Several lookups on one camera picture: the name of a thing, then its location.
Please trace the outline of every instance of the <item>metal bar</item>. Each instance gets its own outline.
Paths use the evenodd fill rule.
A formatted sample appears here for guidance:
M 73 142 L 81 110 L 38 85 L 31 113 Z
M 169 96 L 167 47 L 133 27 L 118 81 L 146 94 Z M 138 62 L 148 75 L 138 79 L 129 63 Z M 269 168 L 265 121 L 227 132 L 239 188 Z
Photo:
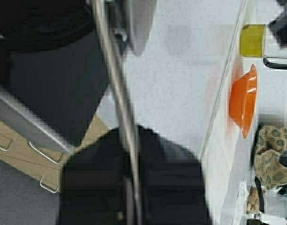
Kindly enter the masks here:
M 91 0 L 96 29 L 108 67 L 110 85 L 116 103 L 122 144 L 125 150 L 129 152 L 131 159 L 137 224 L 142 225 L 141 185 L 138 167 L 138 152 L 140 151 L 138 129 L 123 76 L 121 55 L 115 42 L 113 30 L 108 24 L 106 2 L 107 0 Z
M 38 154 L 42 155 L 43 157 L 45 157 L 47 160 L 49 160 L 50 162 L 59 165 L 61 164 L 62 158 L 64 156 L 64 153 L 61 154 L 60 158 L 58 160 L 52 158 L 51 156 L 49 156 L 48 154 L 46 154 L 45 152 L 43 152 L 42 150 L 38 149 L 37 147 L 35 147 L 32 142 L 28 142 L 28 145 Z
M 43 189 L 45 189 L 45 190 L 51 192 L 52 194 L 56 194 L 57 192 L 59 192 L 59 187 L 57 187 L 57 189 L 52 189 L 52 188 L 50 188 L 49 186 L 45 185 L 45 184 L 42 182 L 43 180 L 44 180 L 44 176 L 42 176 L 41 179 L 40 179 L 40 181 L 39 181 L 39 185 L 40 185 Z

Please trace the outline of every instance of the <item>grey floor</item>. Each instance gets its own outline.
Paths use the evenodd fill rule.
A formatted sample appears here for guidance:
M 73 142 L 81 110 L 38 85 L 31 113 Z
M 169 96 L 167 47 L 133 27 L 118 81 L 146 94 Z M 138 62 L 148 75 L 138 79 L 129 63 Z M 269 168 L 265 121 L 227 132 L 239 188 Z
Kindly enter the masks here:
M 59 196 L 0 161 L 0 225 L 54 225 Z

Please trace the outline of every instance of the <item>black handle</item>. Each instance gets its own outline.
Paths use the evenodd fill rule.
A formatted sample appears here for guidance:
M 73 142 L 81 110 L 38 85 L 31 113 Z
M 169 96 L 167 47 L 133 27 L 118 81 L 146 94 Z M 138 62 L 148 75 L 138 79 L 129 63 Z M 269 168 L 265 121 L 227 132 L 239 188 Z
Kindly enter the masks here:
M 268 68 L 287 70 L 287 64 L 281 64 L 281 63 L 273 63 L 273 62 L 270 62 L 267 57 L 264 57 L 264 64 L 265 64 Z
M 262 194 L 261 183 L 260 183 L 260 180 L 258 179 L 258 177 L 255 177 L 255 184 L 256 184 L 258 197 L 259 197 L 259 211 L 264 213 L 264 196 Z

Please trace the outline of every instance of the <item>chrome handle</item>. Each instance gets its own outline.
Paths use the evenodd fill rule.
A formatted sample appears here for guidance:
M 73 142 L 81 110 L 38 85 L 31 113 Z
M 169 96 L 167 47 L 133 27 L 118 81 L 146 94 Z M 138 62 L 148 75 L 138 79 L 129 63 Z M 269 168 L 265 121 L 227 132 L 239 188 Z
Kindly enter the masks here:
M 56 194 L 57 192 L 59 192 L 59 186 L 58 186 L 56 189 L 52 189 L 52 188 L 50 188 L 49 186 L 45 185 L 45 184 L 42 182 L 43 180 L 44 180 L 44 176 L 42 176 L 41 179 L 40 179 L 40 181 L 39 181 L 39 185 L 40 185 L 43 189 L 45 189 L 45 190 L 51 192 L 52 194 Z
M 62 158 L 64 156 L 64 153 L 61 154 L 60 158 L 58 160 L 52 158 L 51 156 L 49 156 L 48 154 L 46 154 L 45 152 L 43 152 L 42 150 L 36 148 L 32 142 L 28 142 L 28 145 L 34 150 L 36 151 L 38 154 L 42 155 L 43 157 L 45 157 L 47 160 L 49 160 L 50 162 L 59 165 L 62 161 Z
M 9 151 L 10 148 L 11 148 L 11 146 L 12 146 L 12 143 L 13 143 L 13 141 L 11 140 L 10 143 L 9 143 L 9 145 L 8 145 L 6 148 L 0 146 L 0 150 L 1 150 L 1 151 Z
M 273 63 L 268 60 L 267 57 L 264 57 L 264 64 L 271 69 L 283 69 L 287 70 L 287 64 L 281 64 L 281 63 Z

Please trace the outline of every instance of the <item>black bag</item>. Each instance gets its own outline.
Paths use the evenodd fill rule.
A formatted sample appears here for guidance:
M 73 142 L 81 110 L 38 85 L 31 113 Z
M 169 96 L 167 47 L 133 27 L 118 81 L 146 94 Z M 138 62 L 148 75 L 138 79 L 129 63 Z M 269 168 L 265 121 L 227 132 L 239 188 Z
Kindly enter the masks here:
M 210 225 L 199 162 L 151 130 L 140 127 L 139 136 L 143 224 Z M 63 168 L 57 224 L 126 224 L 135 213 L 127 200 L 129 165 L 118 130 L 75 154 Z

